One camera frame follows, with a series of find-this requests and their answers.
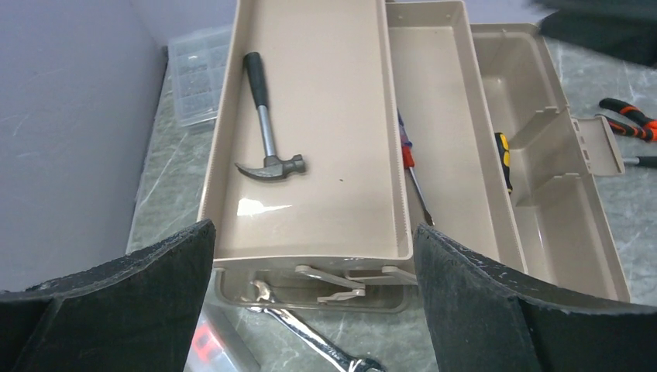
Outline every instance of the chrome wrench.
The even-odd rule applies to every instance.
[[[264,281],[255,280],[252,282],[258,288],[257,301],[277,302],[269,285]],[[288,310],[278,308],[261,308],[253,306],[248,308],[251,312],[263,312],[273,316],[278,322],[283,324],[287,329],[299,336],[314,351],[320,353],[324,359],[328,360],[341,372],[365,372],[365,371],[382,371],[386,370],[379,362],[370,358],[356,358],[340,350],[334,343],[328,341],[324,336],[310,328],[301,319],[297,318]]]

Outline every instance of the hammer head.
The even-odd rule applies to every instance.
[[[235,165],[242,174],[259,181],[282,180],[292,172],[304,173],[306,171],[306,163],[301,155],[294,155],[289,160],[281,160],[276,155],[265,157],[265,166],[262,168],[248,168],[238,163]]]

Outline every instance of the beige plastic toolbox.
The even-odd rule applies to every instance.
[[[624,171],[603,119],[574,120],[532,25],[473,25],[462,2],[238,4],[200,218],[218,226],[216,292],[280,307],[394,312],[422,213],[404,184],[398,106],[436,229],[534,277],[629,301],[593,175]],[[309,172],[277,184],[242,70],[263,55],[278,148]],[[509,195],[494,133],[511,146]]]

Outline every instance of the pliers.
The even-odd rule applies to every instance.
[[[621,136],[636,137],[645,142],[657,142],[657,120],[649,118],[638,108],[615,98],[605,98],[598,105],[602,109],[616,112],[639,124],[639,127],[630,126],[609,116],[601,115],[607,118],[612,132]]]

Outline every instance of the black rubber grip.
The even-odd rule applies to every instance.
[[[618,135],[639,138],[640,140],[644,140],[645,142],[652,142],[654,140],[657,140],[655,138],[654,131],[651,129],[643,129],[637,126],[630,126],[628,124],[625,124],[624,122],[619,122],[616,119],[612,119],[609,116],[606,115],[601,115],[601,116],[607,118],[607,121],[609,122],[609,126],[611,127],[611,131]]]
[[[510,195],[513,191],[513,186],[511,185],[511,169],[509,168],[511,165],[511,153],[509,152],[507,137],[501,132],[496,132],[495,143],[497,144],[497,152],[500,155],[504,180],[507,182],[507,190]]]
[[[650,124],[652,124],[652,126],[655,126],[654,119],[649,118],[648,116],[644,115],[644,113],[641,112],[641,110],[639,110],[638,108],[634,107],[633,105],[630,105],[625,101],[621,101],[620,99],[605,98],[602,101],[600,101],[598,105],[602,109],[611,110],[613,112],[625,116],[631,121],[639,124],[641,127],[650,126]]]
[[[251,85],[251,93],[253,93],[253,101],[256,103],[256,107],[261,105],[267,107],[269,97],[267,95],[265,69],[260,53],[251,52],[245,55],[244,68],[246,74],[249,75],[249,84]]]
[[[638,167],[657,168],[657,157],[637,157]]]

